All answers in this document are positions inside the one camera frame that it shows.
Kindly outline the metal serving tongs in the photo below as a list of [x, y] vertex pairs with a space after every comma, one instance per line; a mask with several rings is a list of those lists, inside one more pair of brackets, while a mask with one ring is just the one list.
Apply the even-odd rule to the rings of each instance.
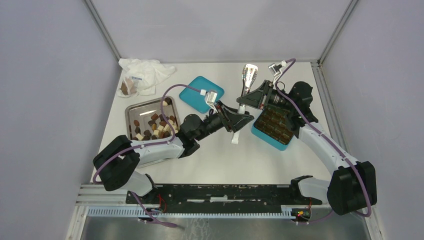
[[[254, 81], [256, 80], [257, 73], [258, 73], [258, 67], [254, 64], [248, 63], [243, 67], [243, 70], [242, 70], [243, 87], [242, 87], [241, 97], [250, 92], [250, 89]], [[237, 113], [244, 114], [245, 110], [246, 110], [246, 105], [240, 103], [238, 106]], [[237, 145], [239, 143], [239, 136], [240, 136], [240, 133], [238, 131], [234, 132], [232, 135], [231, 144]]]

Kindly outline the teal chocolate box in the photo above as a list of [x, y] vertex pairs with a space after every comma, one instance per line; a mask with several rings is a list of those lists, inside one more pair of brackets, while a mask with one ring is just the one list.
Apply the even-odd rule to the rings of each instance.
[[286, 109], [264, 108], [252, 125], [251, 133], [279, 151], [289, 146], [294, 134], [287, 126]]

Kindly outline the steel tray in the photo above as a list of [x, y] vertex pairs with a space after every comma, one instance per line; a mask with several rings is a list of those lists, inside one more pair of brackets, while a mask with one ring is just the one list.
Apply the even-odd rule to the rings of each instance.
[[127, 137], [148, 141], [168, 138], [179, 130], [179, 116], [174, 99], [166, 96], [128, 106], [124, 112]]

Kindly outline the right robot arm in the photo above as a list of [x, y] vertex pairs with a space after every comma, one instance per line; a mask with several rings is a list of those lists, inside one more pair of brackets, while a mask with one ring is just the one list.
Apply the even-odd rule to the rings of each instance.
[[313, 198], [328, 203], [340, 216], [355, 212], [370, 217], [372, 206], [377, 203], [376, 170], [369, 161], [360, 162], [351, 156], [324, 131], [310, 109], [312, 90], [308, 83], [298, 81], [286, 93], [265, 80], [259, 88], [236, 101], [261, 109], [267, 117], [257, 119], [256, 123], [280, 136], [283, 135], [281, 123], [272, 120], [271, 112], [283, 117], [284, 127], [306, 144], [331, 174], [330, 181], [311, 175], [293, 179], [288, 191], [293, 203], [302, 204]]

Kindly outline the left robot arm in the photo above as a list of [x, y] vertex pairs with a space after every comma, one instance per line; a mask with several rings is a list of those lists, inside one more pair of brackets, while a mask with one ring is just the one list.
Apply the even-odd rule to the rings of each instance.
[[167, 138], [129, 140], [126, 135], [117, 136], [94, 157], [93, 182], [108, 192], [123, 189], [135, 193], [145, 204], [153, 203], [157, 198], [155, 183], [148, 174], [137, 172], [138, 166], [188, 157], [200, 148], [200, 140], [222, 128], [236, 133], [254, 120], [248, 111], [239, 113], [220, 100], [214, 106], [215, 112], [205, 118], [187, 115], [178, 132]]

